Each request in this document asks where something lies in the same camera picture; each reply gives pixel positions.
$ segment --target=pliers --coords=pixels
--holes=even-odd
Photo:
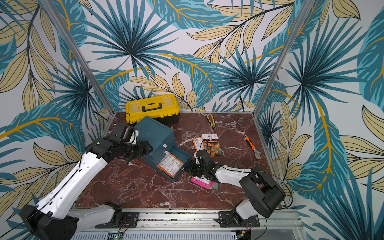
[[[207,117],[208,122],[211,124],[212,129],[214,131],[216,131],[216,124],[215,124],[214,117],[212,116],[212,113],[211,113],[212,121],[209,119],[209,115],[208,114],[206,114],[205,116]]]
[[[261,159],[261,157],[260,157],[261,152],[256,150],[255,146],[251,143],[251,140],[249,140],[249,137],[247,135],[244,135],[244,139],[249,144],[249,146],[252,148],[253,152],[255,153],[255,157],[257,159]]]

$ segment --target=toolbox lid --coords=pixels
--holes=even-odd
[[[144,117],[163,118],[171,115],[177,115],[180,112],[176,97],[173,94],[145,98],[127,102],[126,104],[126,120],[130,124],[140,122]]]

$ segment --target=blue box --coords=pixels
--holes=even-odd
[[[147,140],[153,148],[150,153],[141,156],[140,159],[171,182],[175,182],[181,174],[182,168],[189,163],[191,155],[175,145],[174,131],[148,116],[137,123],[134,128],[139,131],[137,140]],[[173,178],[157,168],[157,165],[166,155],[165,151],[170,152],[183,163]]]

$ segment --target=pink package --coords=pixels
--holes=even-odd
[[[198,177],[192,177],[191,182],[206,189],[209,189],[211,186],[215,185],[215,182],[211,182],[208,179],[201,179]]]

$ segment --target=yellow-handled pliers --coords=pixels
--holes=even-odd
[[[212,121],[209,119],[209,115],[208,114],[206,114],[205,116],[207,117],[208,122],[211,124],[212,129],[214,131],[216,131],[216,124],[215,124],[214,117],[212,116],[212,113],[211,113]]]

